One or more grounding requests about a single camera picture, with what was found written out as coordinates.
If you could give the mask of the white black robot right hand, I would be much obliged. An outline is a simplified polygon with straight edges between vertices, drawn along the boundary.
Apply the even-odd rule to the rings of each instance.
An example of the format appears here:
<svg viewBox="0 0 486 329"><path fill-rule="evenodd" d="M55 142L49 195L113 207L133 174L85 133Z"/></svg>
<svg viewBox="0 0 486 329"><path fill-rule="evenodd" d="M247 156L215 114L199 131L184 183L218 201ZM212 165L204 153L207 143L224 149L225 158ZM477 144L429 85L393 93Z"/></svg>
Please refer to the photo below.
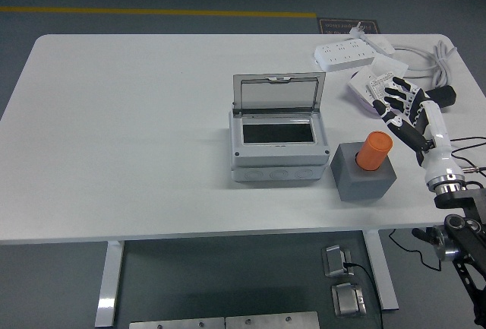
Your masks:
<svg viewBox="0 0 486 329"><path fill-rule="evenodd" d="M388 129L415 152L428 189L436 195L465 189L464 172L452 157L439 105L402 78L392 78L382 91L368 88L372 105Z"/></svg>

